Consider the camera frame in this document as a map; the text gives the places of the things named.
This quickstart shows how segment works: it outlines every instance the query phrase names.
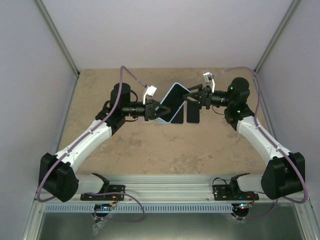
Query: gray floor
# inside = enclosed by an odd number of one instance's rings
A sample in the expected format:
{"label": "gray floor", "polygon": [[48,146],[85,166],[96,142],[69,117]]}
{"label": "gray floor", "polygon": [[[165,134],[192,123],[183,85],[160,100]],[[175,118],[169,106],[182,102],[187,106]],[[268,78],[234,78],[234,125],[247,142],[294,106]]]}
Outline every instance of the gray floor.
{"label": "gray floor", "polygon": [[[272,204],[256,204],[252,216]],[[121,214],[121,218],[139,218]],[[93,236],[94,218],[88,213],[46,213],[38,240],[300,240],[305,239],[293,204],[278,205],[259,220],[235,221],[230,214],[148,214],[143,222],[108,222]]]}

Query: beige tabletop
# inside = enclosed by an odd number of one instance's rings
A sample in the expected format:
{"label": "beige tabletop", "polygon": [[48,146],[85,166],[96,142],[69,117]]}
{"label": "beige tabletop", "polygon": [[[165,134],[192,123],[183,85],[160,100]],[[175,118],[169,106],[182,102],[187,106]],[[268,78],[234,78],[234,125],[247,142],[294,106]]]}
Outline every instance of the beige tabletop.
{"label": "beige tabletop", "polygon": [[[205,68],[131,69],[147,84],[158,87],[154,99],[162,99],[173,83],[189,88],[204,83]],[[226,68],[210,68],[217,74]],[[226,91],[231,81],[243,77],[249,81],[248,105],[254,111],[257,94],[247,70],[235,70],[215,79],[217,90]],[[92,123],[113,86],[119,82],[119,69],[82,70],[76,85],[60,148],[65,148]],[[144,88],[127,73],[130,84],[141,101]],[[223,113],[224,108],[216,108]],[[263,114],[258,114],[265,125]],[[226,123],[224,116],[205,107],[200,123],[158,124],[127,122],[114,136],[97,147],[82,163],[78,174],[93,172],[108,175],[141,174],[241,174],[263,173],[266,165],[251,144]]]}

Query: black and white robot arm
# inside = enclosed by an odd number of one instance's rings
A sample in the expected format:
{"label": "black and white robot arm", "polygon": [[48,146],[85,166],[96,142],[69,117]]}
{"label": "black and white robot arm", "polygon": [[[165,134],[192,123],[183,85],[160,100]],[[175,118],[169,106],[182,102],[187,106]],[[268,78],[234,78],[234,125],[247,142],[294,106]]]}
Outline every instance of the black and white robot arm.
{"label": "black and white robot arm", "polygon": [[[197,104],[200,109],[205,107],[208,110],[211,106],[226,107],[224,117],[227,123],[252,144],[267,165],[262,175],[246,173],[232,177],[230,188],[233,194],[236,196],[239,193],[251,191],[265,193],[270,199],[277,199],[302,191],[301,181],[278,149],[281,148],[289,156],[303,179],[305,178],[305,159],[299,152],[291,153],[291,151],[281,146],[260,125],[259,121],[259,128],[264,130],[267,136],[276,143],[277,147],[270,144],[258,129],[254,113],[247,105],[247,98],[250,94],[248,81],[237,77],[232,81],[227,91],[220,91],[214,89],[215,83],[210,72],[205,71],[203,76],[206,83],[211,83],[211,86],[207,85],[203,87],[200,84],[191,87],[189,88],[191,91],[197,91],[184,95],[184,99],[191,104]],[[144,117],[148,121],[170,112],[169,108],[161,105],[159,102],[147,99],[147,96],[153,96],[156,89],[154,86],[147,86],[143,93],[143,101],[131,102],[131,88],[128,84],[123,83],[120,101],[117,104],[116,110],[106,122],[101,123],[115,104],[119,90],[119,84],[116,84],[110,94],[110,106],[108,107],[107,104],[103,106],[103,109],[97,114],[95,120],[82,135],[55,155],[46,153],[41,158],[39,184],[43,181],[53,164],[64,155],[63,160],[48,175],[43,185],[46,191],[62,202],[68,201],[75,194],[106,193],[109,186],[109,181],[106,178],[97,173],[93,173],[92,175],[75,175],[75,172],[97,146],[117,132],[126,122],[126,116]],[[164,111],[157,114],[157,108],[163,108]]]}

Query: white wall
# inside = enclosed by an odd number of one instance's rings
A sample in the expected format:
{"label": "white wall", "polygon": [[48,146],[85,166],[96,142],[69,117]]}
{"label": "white wall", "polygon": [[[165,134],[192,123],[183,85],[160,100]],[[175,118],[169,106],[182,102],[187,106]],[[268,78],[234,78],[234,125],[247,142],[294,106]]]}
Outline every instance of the white wall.
{"label": "white wall", "polygon": [[292,0],[44,0],[78,69],[255,68]]}
{"label": "white wall", "polygon": [[320,223],[320,1],[303,0],[262,66],[263,94],[280,142],[306,160]]}
{"label": "white wall", "polygon": [[34,1],[0,6],[0,238],[21,239],[75,75]]}

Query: metal grille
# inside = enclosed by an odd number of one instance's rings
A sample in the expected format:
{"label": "metal grille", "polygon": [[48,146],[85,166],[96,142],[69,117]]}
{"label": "metal grille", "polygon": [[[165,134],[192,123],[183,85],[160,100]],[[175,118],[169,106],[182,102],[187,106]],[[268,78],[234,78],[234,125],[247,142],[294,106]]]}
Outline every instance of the metal grille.
{"label": "metal grille", "polygon": [[[48,203],[46,213],[93,213],[94,203]],[[229,203],[143,203],[146,213],[231,213]],[[136,203],[118,203],[116,207],[104,207],[98,213],[141,213]]]}

